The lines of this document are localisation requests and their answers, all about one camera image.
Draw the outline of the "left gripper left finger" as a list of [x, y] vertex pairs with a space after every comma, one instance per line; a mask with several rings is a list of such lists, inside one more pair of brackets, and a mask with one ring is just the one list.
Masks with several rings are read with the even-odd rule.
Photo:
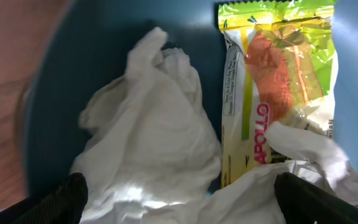
[[4, 223], [77, 224], [88, 201], [82, 173], [75, 172], [45, 194], [33, 195], [0, 211]]

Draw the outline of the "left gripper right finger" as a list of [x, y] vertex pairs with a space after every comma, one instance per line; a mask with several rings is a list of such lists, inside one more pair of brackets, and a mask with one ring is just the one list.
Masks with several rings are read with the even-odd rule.
[[358, 208], [289, 172], [276, 176], [274, 192], [287, 224], [358, 224]]

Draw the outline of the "white napkin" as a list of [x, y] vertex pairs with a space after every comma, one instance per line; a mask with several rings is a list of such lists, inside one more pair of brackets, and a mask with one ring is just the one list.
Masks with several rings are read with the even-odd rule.
[[273, 123], [267, 141], [291, 160], [263, 165], [208, 195], [221, 146], [197, 71], [164, 49], [156, 27], [129, 52], [123, 76], [97, 91], [79, 123], [92, 133], [71, 171], [85, 176], [82, 223], [286, 223], [276, 176], [289, 172], [358, 208], [358, 173], [332, 140]]

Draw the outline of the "green snack wrapper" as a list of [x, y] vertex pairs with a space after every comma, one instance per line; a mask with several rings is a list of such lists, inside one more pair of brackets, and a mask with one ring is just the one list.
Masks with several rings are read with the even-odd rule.
[[338, 73], [332, 37], [334, 1], [242, 1], [220, 4], [226, 42], [221, 185], [251, 169], [283, 162], [267, 142], [268, 127], [331, 138]]

